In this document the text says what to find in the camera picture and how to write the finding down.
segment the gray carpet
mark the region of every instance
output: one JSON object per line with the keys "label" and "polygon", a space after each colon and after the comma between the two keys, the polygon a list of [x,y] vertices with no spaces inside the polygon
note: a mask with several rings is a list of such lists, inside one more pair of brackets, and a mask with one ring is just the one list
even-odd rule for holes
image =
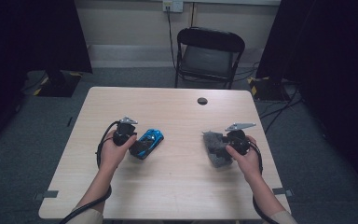
{"label": "gray carpet", "polygon": [[[77,85],[71,98],[36,97],[24,93],[22,108],[0,134],[0,223],[57,223],[38,216],[37,193],[49,182],[93,86],[172,88],[172,68],[95,68]],[[26,86],[42,72],[29,74]],[[232,89],[249,90],[239,75]],[[180,88],[221,89],[222,84],[180,81]],[[293,95],[296,85],[285,85]],[[293,102],[301,100],[300,94]],[[283,103],[255,102],[261,116]],[[274,115],[262,119],[265,129]],[[285,109],[272,123],[267,139],[298,223],[358,223],[358,176],[325,139],[319,120],[304,103]]]}

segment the black chair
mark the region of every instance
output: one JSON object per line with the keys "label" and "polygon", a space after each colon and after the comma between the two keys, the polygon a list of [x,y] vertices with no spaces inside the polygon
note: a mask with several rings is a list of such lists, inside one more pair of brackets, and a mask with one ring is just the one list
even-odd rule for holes
{"label": "black chair", "polygon": [[177,36],[175,88],[179,75],[224,82],[231,89],[245,43],[231,32],[190,27]]}

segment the black stand base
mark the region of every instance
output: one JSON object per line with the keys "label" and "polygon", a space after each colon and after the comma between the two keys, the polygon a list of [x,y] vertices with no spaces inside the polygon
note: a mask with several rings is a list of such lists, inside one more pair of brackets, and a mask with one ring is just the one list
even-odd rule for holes
{"label": "black stand base", "polygon": [[249,78],[251,93],[256,100],[260,101],[288,101],[290,99],[282,83],[274,83],[268,77]]}
{"label": "black stand base", "polygon": [[57,79],[48,77],[48,80],[40,85],[34,95],[47,97],[72,97],[80,79],[81,76],[72,76],[64,73],[62,73],[59,82],[55,81]]}

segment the person's left hand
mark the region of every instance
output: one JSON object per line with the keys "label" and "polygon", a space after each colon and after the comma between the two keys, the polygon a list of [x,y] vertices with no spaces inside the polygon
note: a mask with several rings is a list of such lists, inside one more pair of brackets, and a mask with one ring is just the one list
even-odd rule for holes
{"label": "person's left hand", "polygon": [[101,165],[100,169],[108,169],[109,171],[115,171],[118,165],[123,161],[124,156],[126,155],[127,150],[132,146],[136,141],[136,135],[133,135],[124,143],[122,146],[118,147],[113,142],[113,133],[116,130],[111,131],[106,137],[106,140],[103,143],[103,149],[101,152]]}

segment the chair backrest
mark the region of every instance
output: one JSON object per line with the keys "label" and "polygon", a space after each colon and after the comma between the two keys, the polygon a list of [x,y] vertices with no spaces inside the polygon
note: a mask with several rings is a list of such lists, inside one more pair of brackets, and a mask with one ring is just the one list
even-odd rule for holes
{"label": "chair backrest", "polygon": [[177,36],[178,48],[181,44],[205,49],[217,49],[242,54],[245,42],[242,38],[231,32],[190,27],[181,30]]}

